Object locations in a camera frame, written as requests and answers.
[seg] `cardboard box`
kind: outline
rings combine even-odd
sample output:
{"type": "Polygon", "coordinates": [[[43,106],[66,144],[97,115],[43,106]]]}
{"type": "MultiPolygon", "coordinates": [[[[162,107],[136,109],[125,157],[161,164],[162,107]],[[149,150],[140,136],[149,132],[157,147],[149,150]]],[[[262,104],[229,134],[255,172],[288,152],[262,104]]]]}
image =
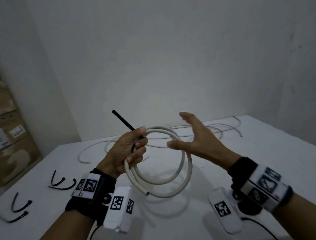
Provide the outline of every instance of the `cardboard box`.
{"type": "Polygon", "coordinates": [[[0,187],[9,184],[39,158],[40,153],[29,136],[0,150],[0,187]]]}
{"type": "Polygon", "coordinates": [[[8,147],[28,136],[22,118],[17,111],[0,116],[0,149],[8,147]]]}
{"type": "Polygon", "coordinates": [[[16,106],[10,91],[5,83],[0,81],[0,115],[14,110],[16,110],[16,106]]]}

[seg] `white device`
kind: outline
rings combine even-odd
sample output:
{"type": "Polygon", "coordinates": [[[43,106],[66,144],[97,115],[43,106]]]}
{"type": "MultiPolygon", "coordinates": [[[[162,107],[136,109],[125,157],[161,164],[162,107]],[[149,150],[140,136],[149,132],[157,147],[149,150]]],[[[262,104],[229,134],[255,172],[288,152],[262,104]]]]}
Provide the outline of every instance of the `white device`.
{"type": "Polygon", "coordinates": [[[242,221],[236,213],[234,204],[228,199],[228,192],[225,188],[215,189],[208,199],[227,233],[236,234],[242,231],[242,221]]]}
{"type": "Polygon", "coordinates": [[[130,187],[117,187],[113,193],[103,226],[116,232],[127,233],[132,222],[134,200],[130,187]]]}

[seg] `white tubing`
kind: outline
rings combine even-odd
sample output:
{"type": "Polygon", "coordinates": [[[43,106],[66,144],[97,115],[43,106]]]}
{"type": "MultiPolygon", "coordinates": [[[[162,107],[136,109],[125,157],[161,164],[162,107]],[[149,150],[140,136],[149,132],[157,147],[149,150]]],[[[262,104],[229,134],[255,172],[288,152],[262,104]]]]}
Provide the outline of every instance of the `white tubing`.
{"type": "MultiPolygon", "coordinates": [[[[181,141],[180,137],[177,135],[177,133],[175,131],[173,131],[170,128],[161,127],[161,126],[154,126],[154,127],[151,127],[151,128],[147,128],[147,131],[146,131],[145,135],[148,135],[148,134],[154,133],[154,132],[164,133],[164,134],[169,135],[173,140],[181,141]]],[[[179,165],[178,169],[176,170],[176,172],[170,178],[167,178],[167,179],[164,179],[164,180],[148,179],[139,171],[137,165],[130,169],[127,161],[125,160],[124,161],[124,166],[125,166],[125,171],[126,171],[127,177],[129,178],[131,183],[140,192],[142,192],[146,196],[148,196],[150,194],[150,195],[153,195],[153,196],[158,197],[158,198],[170,198],[170,197],[173,197],[173,196],[179,194],[180,192],[182,192],[183,189],[185,189],[185,187],[188,185],[188,183],[190,181],[190,178],[191,178],[191,175],[192,175],[192,158],[191,158],[191,155],[188,152],[184,152],[184,151],[181,151],[181,152],[182,152],[182,157],[181,157],[180,165],[179,165]],[[184,182],[180,185],[179,188],[177,188],[176,190],[174,190],[174,191],[172,191],[170,193],[158,193],[158,192],[155,192],[153,190],[150,190],[150,191],[147,190],[141,184],[140,180],[143,180],[143,181],[145,181],[147,183],[154,184],[154,185],[162,185],[162,184],[166,184],[166,183],[169,183],[172,180],[174,180],[179,175],[179,173],[181,172],[181,169],[183,167],[184,160],[185,160],[185,153],[187,155],[188,163],[189,163],[188,173],[186,175],[186,178],[185,178],[184,182]]]]}

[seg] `forearm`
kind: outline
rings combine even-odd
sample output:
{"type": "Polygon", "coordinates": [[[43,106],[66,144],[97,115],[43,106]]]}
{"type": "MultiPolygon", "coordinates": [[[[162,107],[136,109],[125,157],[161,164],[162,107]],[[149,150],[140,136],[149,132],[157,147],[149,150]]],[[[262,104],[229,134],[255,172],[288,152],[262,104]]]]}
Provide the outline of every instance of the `forearm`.
{"type": "Polygon", "coordinates": [[[310,240],[316,236],[316,206],[294,194],[289,203],[274,210],[273,216],[295,240],[310,240]]]}
{"type": "Polygon", "coordinates": [[[40,240],[86,240],[93,223],[76,210],[63,212],[40,240]]]}

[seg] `label on box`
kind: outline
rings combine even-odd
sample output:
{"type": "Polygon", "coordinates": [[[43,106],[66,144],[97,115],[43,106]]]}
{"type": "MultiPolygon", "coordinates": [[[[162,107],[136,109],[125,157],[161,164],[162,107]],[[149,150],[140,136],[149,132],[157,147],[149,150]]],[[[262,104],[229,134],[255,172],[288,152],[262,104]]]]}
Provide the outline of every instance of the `label on box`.
{"type": "Polygon", "coordinates": [[[24,127],[22,125],[17,126],[16,128],[12,129],[9,133],[12,135],[12,137],[17,138],[18,136],[25,133],[24,127]]]}
{"type": "Polygon", "coordinates": [[[0,149],[9,146],[11,143],[7,138],[6,134],[3,132],[2,128],[0,128],[0,149]]]}

